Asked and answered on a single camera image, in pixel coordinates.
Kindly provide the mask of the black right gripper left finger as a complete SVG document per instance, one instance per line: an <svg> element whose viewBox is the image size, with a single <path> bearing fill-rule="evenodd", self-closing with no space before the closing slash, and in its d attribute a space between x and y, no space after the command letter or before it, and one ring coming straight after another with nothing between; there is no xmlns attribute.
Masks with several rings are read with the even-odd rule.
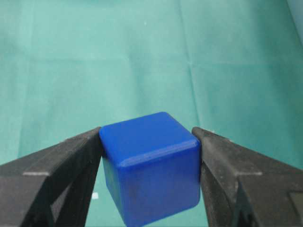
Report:
<svg viewBox="0 0 303 227"><path fill-rule="evenodd" d="M85 226L102 155L94 128L2 164L1 226Z"/></svg>

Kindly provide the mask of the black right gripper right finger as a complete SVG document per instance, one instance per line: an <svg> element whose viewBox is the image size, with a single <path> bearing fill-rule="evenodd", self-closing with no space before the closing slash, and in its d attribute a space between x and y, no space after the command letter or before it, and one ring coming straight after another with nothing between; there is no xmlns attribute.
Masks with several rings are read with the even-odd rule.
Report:
<svg viewBox="0 0 303 227"><path fill-rule="evenodd" d="M194 127L201 143L200 184L211 227L300 227L301 169Z"/></svg>

